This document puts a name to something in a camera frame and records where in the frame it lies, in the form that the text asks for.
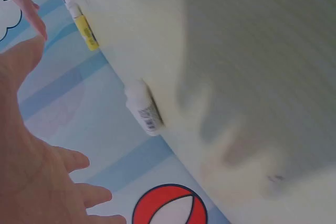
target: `bottle cap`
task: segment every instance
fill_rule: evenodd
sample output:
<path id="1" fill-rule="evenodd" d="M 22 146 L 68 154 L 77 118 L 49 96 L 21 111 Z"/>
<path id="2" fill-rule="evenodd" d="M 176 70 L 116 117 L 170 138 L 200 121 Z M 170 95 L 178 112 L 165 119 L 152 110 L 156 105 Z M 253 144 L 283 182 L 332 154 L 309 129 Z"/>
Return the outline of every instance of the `bottle cap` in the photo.
<path id="1" fill-rule="evenodd" d="M 151 101 L 148 86 L 143 80 L 137 80 L 125 88 L 126 97 L 136 103 Z"/>

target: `beach ball print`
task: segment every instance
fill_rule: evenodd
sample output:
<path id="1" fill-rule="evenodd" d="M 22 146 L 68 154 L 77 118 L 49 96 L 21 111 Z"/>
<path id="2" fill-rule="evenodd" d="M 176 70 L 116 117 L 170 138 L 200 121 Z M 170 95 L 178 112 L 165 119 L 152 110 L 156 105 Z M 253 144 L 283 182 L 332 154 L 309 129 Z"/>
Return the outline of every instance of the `beach ball print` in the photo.
<path id="1" fill-rule="evenodd" d="M 132 224 L 207 224 L 202 199 L 191 189 L 166 184 L 147 191 L 134 208 Z"/>

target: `cloud print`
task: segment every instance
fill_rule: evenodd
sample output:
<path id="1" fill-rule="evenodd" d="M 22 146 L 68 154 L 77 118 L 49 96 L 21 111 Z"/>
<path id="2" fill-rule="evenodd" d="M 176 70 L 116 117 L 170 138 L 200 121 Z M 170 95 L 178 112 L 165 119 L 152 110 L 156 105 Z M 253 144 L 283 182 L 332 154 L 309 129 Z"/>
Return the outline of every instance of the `cloud print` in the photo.
<path id="1" fill-rule="evenodd" d="M 20 8 L 12 0 L 0 0 L 0 41 L 9 29 L 16 27 L 22 18 Z"/>

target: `finger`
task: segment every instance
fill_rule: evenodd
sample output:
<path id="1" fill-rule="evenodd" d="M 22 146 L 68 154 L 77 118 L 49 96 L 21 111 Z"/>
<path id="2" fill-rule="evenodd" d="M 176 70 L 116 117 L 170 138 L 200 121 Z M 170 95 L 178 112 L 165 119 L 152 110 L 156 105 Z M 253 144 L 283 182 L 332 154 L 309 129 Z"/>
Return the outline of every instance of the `finger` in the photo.
<path id="1" fill-rule="evenodd" d="M 104 187 L 82 183 L 76 184 L 76 187 L 81 193 L 83 203 L 86 208 L 94 207 L 95 205 L 112 199 L 112 193 Z"/>
<path id="2" fill-rule="evenodd" d="M 121 215 L 97 216 L 89 215 L 90 224 L 126 224 L 126 220 Z"/>
<path id="3" fill-rule="evenodd" d="M 31 0 L 13 0 L 22 10 L 27 21 L 34 27 L 34 29 L 47 40 L 46 25 L 38 16 L 35 6 Z"/>
<path id="4" fill-rule="evenodd" d="M 31 1 L 32 5 L 34 6 L 35 10 L 39 10 L 40 6 L 36 3 L 34 3 L 33 1 Z"/>
<path id="5" fill-rule="evenodd" d="M 90 165 L 89 158 L 81 152 L 56 146 L 54 146 L 54 148 L 62 158 L 64 167 L 68 173 L 71 173 L 74 170 L 86 168 Z"/>
<path id="6" fill-rule="evenodd" d="M 42 36 L 25 40 L 3 53 L 3 62 L 10 71 L 11 79 L 18 89 L 27 75 L 39 63 L 44 49 Z"/>

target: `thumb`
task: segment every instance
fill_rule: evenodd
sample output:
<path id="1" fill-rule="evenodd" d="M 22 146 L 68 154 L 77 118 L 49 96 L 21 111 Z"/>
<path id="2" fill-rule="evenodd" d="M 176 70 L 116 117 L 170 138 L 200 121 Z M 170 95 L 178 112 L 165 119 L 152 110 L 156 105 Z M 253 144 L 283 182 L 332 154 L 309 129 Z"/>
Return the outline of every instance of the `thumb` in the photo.
<path id="1" fill-rule="evenodd" d="M 38 35 L 16 44 L 3 53 L 3 64 L 6 65 L 9 77 L 14 81 L 16 90 L 18 90 L 27 75 L 40 62 L 44 49 L 44 41 L 44 38 Z"/>

